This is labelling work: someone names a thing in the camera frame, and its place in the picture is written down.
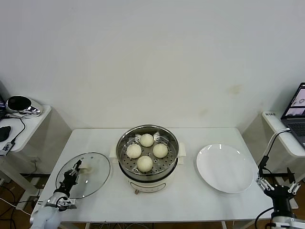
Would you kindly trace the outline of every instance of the steamed bun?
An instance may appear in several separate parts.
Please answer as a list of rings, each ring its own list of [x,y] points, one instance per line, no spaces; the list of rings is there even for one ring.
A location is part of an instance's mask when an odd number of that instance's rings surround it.
[[[142,146],[144,147],[150,147],[153,145],[154,143],[154,139],[153,136],[151,136],[150,134],[144,134],[140,137],[140,143]]]
[[[167,155],[168,149],[165,144],[157,144],[152,149],[153,154],[158,158],[163,158]]]
[[[128,157],[135,159],[141,155],[142,149],[139,145],[132,144],[127,147],[126,153]]]
[[[149,156],[142,156],[137,161],[138,170],[148,172],[153,168],[153,160]]]

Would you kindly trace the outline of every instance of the white side table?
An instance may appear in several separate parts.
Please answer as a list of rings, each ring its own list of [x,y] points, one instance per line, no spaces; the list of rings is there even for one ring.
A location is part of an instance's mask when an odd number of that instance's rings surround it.
[[[264,111],[262,116],[264,120],[268,123],[273,132],[282,130],[287,128],[281,121],[282,113],[279,111]],[[295,158],[304,158],[305,157],[305,149],[301,146],[301,144],[296,140],[296,138],[291,133],[282,133],[278,136],[278,139],[283,144],[286,151]],[[295,178],[296,182],[301,181],[301,179],[305,176],[302,174]],[[281,177],[276,178],[277,182],[280,184],[284,183],[284,180]],[[293,209],[297,209],[298,205],[295,199],[290,200],[291,207]]]
[[[43,112],[39,117],[26,119],[23,118],[23,122],[26,125],[26,129],[18,136],[15,141],[14,147],[11,149],[10,152],[19,152],[21,151],[30,138],[33,136],[35,131],[41,125],[43,120],[46,116],[50,113],[51,107],[50,106],[43,106]],[[11,126],[11,132],[9,138],[0,144],[0,147],[3,148],[4,144],[10,142],[19,132],[22,130],[23,125],[18,119],[2,119],[0,120],[0,126]],[[20,201],[27,201],[30,196],[36,196],[39,190],[27,181],[23,176],[19,174],[19,172],[11,166],[9,163],[6,162],[5,156],[0,156],[0,171],[15,181],[18,185],[20,185],[23,189],[25,189],[25,193],[23,194]],[[19,208],[23,208],[25,203],[20,203],[18,205]]]

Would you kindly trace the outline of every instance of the white plate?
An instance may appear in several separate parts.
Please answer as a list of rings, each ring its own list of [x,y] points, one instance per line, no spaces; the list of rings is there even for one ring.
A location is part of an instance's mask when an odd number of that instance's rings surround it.
[[[241,152],[230,146],[206,146],[197,155],[196,163],[202,178],[219,191],[243,192],[253,182],[253,164]]]

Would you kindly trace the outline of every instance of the white wall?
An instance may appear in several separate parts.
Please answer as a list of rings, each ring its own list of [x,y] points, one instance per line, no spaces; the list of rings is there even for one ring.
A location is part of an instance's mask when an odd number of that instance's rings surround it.
[[[2,0],[0,80],[72,129],[243,132],[305,81],[304,12],[303,0]]]

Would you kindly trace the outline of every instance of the stainless steel steamer basket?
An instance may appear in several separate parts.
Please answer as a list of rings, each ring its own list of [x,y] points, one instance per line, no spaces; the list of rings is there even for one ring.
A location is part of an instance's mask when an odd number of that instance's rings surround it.
[[[151,134],[154,144],[151,147],[143,147],[140,144],[140,137],[144,134]],[[153,155],[153,147],[156,144],[167,145],[168,154],[164,158],[157,158]],[[137,160],[129,158],[126,154],[127,147],[131,144],[138,144],[142,149],[141,156],[149,156],[153,161],[152,170],[142,173],[137,168]],[[150,183],[167,177],[176,167],[178,162],[179,144],[176,137],[167,129],[156,125],[142,125],[127,131],[119,140],[116,146],[116,156],[121,170],[129,178],[143,183]]]

